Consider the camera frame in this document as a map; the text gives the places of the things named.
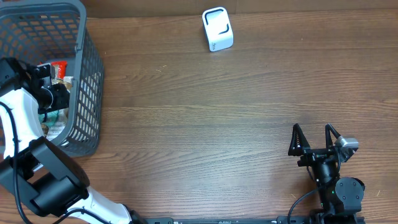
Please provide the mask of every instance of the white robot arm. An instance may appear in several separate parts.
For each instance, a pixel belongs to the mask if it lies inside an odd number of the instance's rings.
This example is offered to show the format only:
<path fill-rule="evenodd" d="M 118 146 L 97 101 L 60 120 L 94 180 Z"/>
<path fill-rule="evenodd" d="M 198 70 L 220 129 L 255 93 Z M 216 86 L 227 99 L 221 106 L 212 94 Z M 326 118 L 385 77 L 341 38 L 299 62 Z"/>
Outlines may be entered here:
<path fill-rule="evenodd" d="M 124 205 L 110 201 L 90 187 L 90 181 L 83 169 L 42 137 L 38 114 L 40 95 L 32 91 L 35 87 L 31 86 L 30 80 L 18 74 L 22 67 L 15 63 L 9 65 L 12 62 L 15 60 L 0 60 L 0 101 L 11 110 L 16 124 L 19 148 L 17 159 L 20 164 L 17 180 L 21 202 L 40 216 L 50 213 L 60 216 L 69 212 L 71 217 L 88 223 L 131 223 L 133 218 Z M 21 80 L 25 84 L 16 84 Z M 0 163 L 0 184 L 14 194 L 12 160 L 16 156 L 15 144 L 11 118 L 3 106 L 0 107 L 0 117 L 6 138 L 4 161 Z M 27 180 L 34 172 L 43 166 L 49 173 L 33 184 L 28 183 Z"/>

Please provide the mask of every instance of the small white object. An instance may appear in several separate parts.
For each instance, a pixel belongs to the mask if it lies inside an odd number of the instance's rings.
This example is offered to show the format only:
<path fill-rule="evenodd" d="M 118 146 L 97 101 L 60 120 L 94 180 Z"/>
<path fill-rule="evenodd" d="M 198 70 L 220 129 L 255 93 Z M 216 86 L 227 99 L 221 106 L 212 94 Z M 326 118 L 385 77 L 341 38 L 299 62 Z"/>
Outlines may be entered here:
<path fill-rule="evenodd" d="M 68 212 L 77 208 L 83 208 L 99 216 L 102 220 L 112 224 L 129 224 L 131 222 L 130 213 L 124 205 L 110 201 L 92 187 L 88 187 L 87 191 L 88 198 L 77 201 L 68 208 Z M 91 224 L 101 224 L 98 220 L 86 213 L 82 214 L 80 212 L 75 212 L 70 216 L 79 218 Z"/>
<path fill-rule="evenodd" d="M 29 146 L 32 140 L 43 136 L 43 130 L 39 121 L 39 114 L 37 109 L 39 105 L 37 100 L 24 88 L 12 90 L 2 96 L 0 101 L 5 103 L 14 116 L 17 134 L 18 134 L 18 150 L 23 151 Z M 4 158 L 7 156 L 14 156 L 14 135 L 12 133 L 11 120 L 9 115 L 2 106 L 0 106 L 0 117 L 4 130 L 4 137 L 6 138 L 6 150 L 4 151 Z"/>
<path fill-rule="evenodd" d="M 228 13 L 223 7 L 206 10 L 202 16 L 210 51 L 223 50 L 233 45 L 234 35 Z"/>

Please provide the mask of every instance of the white box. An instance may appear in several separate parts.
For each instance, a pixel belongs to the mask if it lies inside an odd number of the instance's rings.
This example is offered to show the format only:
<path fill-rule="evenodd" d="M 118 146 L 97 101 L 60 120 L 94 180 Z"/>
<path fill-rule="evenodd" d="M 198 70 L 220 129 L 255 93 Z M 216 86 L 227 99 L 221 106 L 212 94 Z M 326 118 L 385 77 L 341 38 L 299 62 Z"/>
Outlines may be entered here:
<path fill-rule="evenodd" d="M 201 18 L 209 41 L 210 51 L 215 52 L 233 45 L 234 35 L 225 8 L 216 7 L 206 10 Z"/>

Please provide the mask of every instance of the wood grain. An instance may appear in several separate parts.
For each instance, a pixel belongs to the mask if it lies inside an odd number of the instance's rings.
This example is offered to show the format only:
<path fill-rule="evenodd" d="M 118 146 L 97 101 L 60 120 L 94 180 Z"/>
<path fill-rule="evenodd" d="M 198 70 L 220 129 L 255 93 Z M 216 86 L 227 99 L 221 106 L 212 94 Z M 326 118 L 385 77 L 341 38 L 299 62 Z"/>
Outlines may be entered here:
<path fill-rule="evenodd" d="M 234 45 L 215 53 L 200 16 L 90 19 L 106 68 L 101 141 L 76 160 L 144 217 L 274 218 L 314 188 L 287 156 L 293 124 L 323 147 L 331 122 L 360 141 L 341 168 L 366 184 L 360 215 L 396 223 L 397 15 L 231 15 Z M 0 197 L 0 222 L 20 222 L 13 197 Z M 294 214 L 315 207 L 310 197 Z"/>
<path fill-rule="evenodd" d="M 395 0 L 81 0 L 89 17 L 189 16 L 223 6 L 230 14 L 398 8 Z"/>

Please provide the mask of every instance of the gray plastic basket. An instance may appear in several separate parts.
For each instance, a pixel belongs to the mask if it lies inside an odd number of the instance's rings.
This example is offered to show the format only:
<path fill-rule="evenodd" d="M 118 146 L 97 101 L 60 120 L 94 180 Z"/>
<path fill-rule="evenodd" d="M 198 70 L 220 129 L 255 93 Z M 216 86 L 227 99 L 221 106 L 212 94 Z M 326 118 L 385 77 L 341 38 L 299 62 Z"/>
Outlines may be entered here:
<path fill-rule="evenodd" d="M 86 9 L 78 0 L 0 2 L 0 57 L 33 65 L 67 60 L 72 76 L 68 122 L 52 140 L 69 156 L 98 147 L 104 67 L 86 29 Z"/>

